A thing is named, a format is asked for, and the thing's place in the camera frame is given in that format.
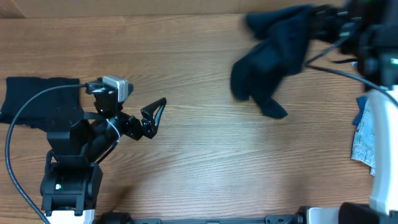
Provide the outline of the dark navy t-shirt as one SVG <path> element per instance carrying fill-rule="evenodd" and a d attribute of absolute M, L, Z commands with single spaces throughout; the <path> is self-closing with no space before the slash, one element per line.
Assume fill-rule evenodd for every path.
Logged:
<path fill-rule="evenodd" d="M 314 5 L 306 4 L 245 16 L 247 28 L 259 43 L 232 67 L 231 91 L 235 98 L 253 98 L 264 116 L 287 116 L 272 96 L 285 77 L 302 71 L 313 9 Z"/>

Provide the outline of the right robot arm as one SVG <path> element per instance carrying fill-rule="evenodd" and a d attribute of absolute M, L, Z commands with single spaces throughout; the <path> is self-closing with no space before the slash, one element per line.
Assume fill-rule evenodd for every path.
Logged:
<path fill-rule="evenodd" d="M 310 13 L 314 38 L 330 47 L 305 63 L 334 49 L 356 57 L 359 75 L 334 69 L 326 72 L 358 80 L 369 87 L 373 112 L 376 168 L 367 204 L 303 207 L 296 223 L 397 223 L 397 1 L 347 1 L 342 7 L 318 6 Z"/>

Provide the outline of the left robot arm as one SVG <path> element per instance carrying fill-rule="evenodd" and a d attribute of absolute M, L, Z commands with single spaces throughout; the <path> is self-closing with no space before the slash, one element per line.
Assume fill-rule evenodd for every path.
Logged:
<path fill-rule="evenodd" d="M 142 119 L 123 113 L 116 90 L 95 94 L 95 113 L 57 108 L 49 122 L 45 174 L 40 186 L 42 210 L 50 223 L 91 223 L 103 178 L 100 162 L 123 136 L 152 139 L 167 104 L 161 98 L 141 109 Z"/>

